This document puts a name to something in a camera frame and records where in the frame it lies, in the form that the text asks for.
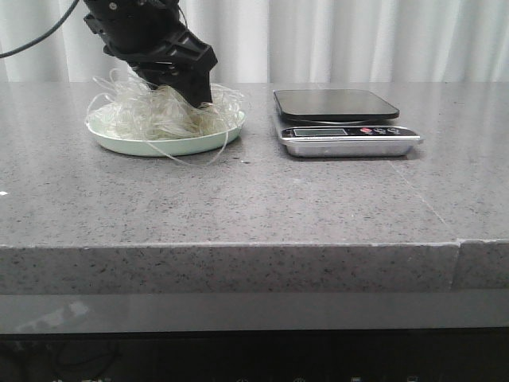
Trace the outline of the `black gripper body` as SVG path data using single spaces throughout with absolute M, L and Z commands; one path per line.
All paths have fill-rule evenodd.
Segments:
M 178 1 L 86 1 L 87 26 L 105 54 L 153 85 L 208 86 L 212 47 L 180 20 Z

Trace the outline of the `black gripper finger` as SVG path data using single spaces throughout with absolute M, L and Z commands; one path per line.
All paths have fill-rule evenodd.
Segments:
M 159 76 L 161 84 L 175 89 L 193 107 L 212 103 L 210 73 L 199 73 L 189 66 L 175 66 Z

